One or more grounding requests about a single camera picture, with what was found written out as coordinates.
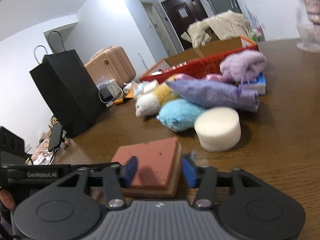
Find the person's left hand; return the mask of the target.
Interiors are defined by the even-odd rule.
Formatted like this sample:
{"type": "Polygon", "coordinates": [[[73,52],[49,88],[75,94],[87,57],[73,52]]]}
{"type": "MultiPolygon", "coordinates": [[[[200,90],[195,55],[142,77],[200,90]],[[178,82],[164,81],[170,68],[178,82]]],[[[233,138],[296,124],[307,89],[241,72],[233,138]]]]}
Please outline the person's left hand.
{"type": "Polygon", "coordinates": [[[16,208],[16,204],[12,194],[6,190],[1,188],[0,190],[0,199],[1,204],[8,210],[14,210],[16,208]]]}

